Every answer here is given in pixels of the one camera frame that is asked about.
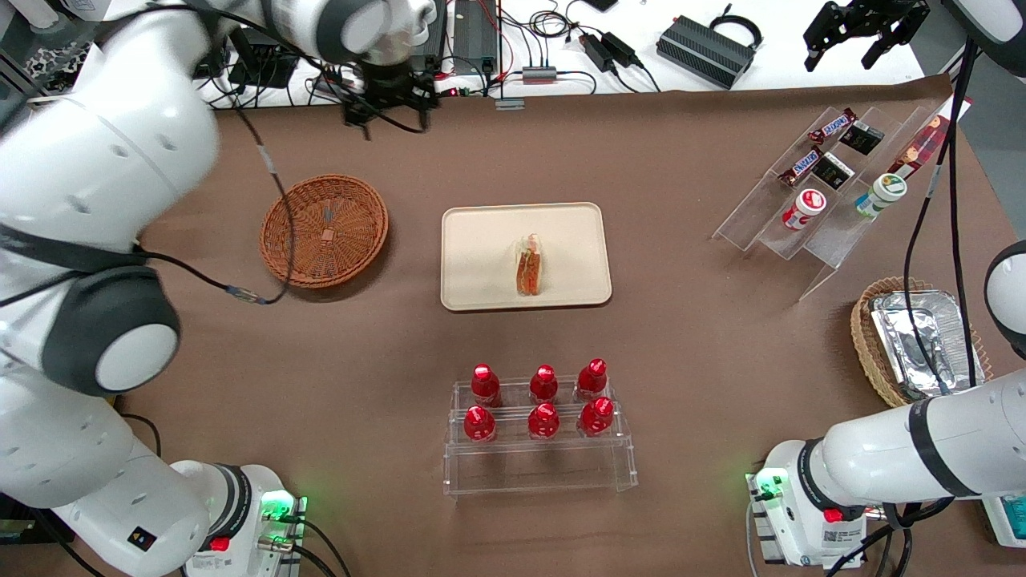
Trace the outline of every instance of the acrylic display stand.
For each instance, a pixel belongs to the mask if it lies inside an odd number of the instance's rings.
[[[789,187],[778,179],[798,159],[808,154],[815,145],[808,140],[808,132],[841,115],[841,111],[828,108],[777,159],[762,180],[713,233],[713,238],[723,237],[742,251],[748,251],[756,242],[761,242],[784,260],[791,260],[802,248],[819,259],[823,263],[823,269],[805,288],[799,301],[837,272],[852,248],[872,226],[874,219],[860,215],[855,209],[855,200],[869,190],[877,177],[886,172],[895,158],[904,152],[908,143],[933,117],[933,111],[923,107],[917,108],[904,122],[895,120],[876,108],[856,110],[855,113],[860,120],[882,131],[884,137],[868,156],[839,141],[844,130],[819,146],[824,153],[832,153],[855,171],[837,190],[813,175],[812,170],[798,179],[794,187]],[[827,207],[813,218],[805,228],[792,231],[784,226],[782,217],[795,196],[806,188],[822,192],[826,196]]]
[[[528,380],[502,383],[503,407],[489,409],[498,436],[484,444],[470,440],[463,430],[467,409],[474,405],[470,382],[453,385],[445,437],[446,495],[599,488],[620,492],[637,486],[631,430],[613,385],[605,388],[616,408],[613,426],[599,436],[583,437],[577,431],[577,419],[584,403],[573,398],[577,376],[557,379],[559,393],[554,405],[559,431],[546,440],[532,439],[527,433],[527,415],[535,409]]]

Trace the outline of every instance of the brown table surface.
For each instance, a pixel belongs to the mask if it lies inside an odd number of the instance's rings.
[[[340,172],[381,192],[392,225],[386,249],[330,299],[291,297],[273,307],[243,305],[158,264],[184,341],[171,367],[126,406],[159,424],[168,462],[272,467],[310,497],[311,520],[333,537],[355,577],[747,575],[743,474],[752,463],[782,440],[885,409],[860,369],[849,311],[866,285],[901,273],[929,176],[911,180],[911,198],[883,213],[801,304],[814,262],[743,256],[710,235],[826,106],[875,105],[897,117],[936,106],[948,91],[932,78],[894,87],[561,97],[511,113],[452,99],[429,134],[376,121],[369,143],[334,108],[253,112],[286,184]],[[277,193],[241,122],[231,113],[219,122],[218,166],[146,240],[271,295],[256,239]],[[982,283],[991,258],[1015,237],[980,164],[968,146],[959,150],[969,306],[1002,375],[1022,363],[989,320]],[[913,275],[953,290],[946,193],[945,184]],[[447,208],[577,200],[596,202],[604,216],[614,282],[606,305],[478,314],[442,307]],[[443,496],[452,381],[480,361],[512,377],[543,361],[567,373],[594,356],[608,360],[630,419],[637,488],[459,503]],[[909,576],[1021,576],[1026,568],[1026,551],[986,540],[970,503],[916,526],[915,543]],[[310,546],[326,553],[315,539]],[[57,547],[37,545],[0,547],[0,574],[83,573]]]

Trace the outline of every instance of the round wicker basket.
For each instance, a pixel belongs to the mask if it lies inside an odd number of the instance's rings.
[[[859,353],[859,362],[866,373],[866,378],[876,389],[883,400],[891,407],[901,407],[912,402],[912,399],[902,393],[894,373],[891,371],[891,362],[887,360],[886,352],[876,335],[876,325],[869,314],[869,301],[884,293],[902,291],[904,279],[900,276],[892,276],[877,280],[869,285],[862,294],[855,307],[852,308],[852,340],[855,342],[855,350]],[[916,280],[909,277],[909,287],[913,291],[926,291],[933,288],[929,282]],[[984,378],[990,380],[994,377],[991,372],[990,360],[980,343],[980,336],[973,334],[973,346],[976,354],[980,357],[980,366],[983,367]]]
[[[290,282],[324,288],[346,282],[374,260],[388,235],[388,210],[370,185],[341,175],[303,181],[285,193],[295,221]],[[260,253],[271,273],[288,272],[288,215],[279,198],[260,231]]]

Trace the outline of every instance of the warning sticker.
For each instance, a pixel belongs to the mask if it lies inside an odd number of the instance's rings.
[[[134,531],[128,534],[127,541],[144,551],[148,551],[157,542],[157,536],[142,527],[136,527]]]
[[[851,549],[862,541],[861,521],[823,524],[823,548]]]

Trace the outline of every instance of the metal bracket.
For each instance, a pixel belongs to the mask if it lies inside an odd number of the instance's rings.
[[[523,99],[497,99],[496,110],[523,110]]]

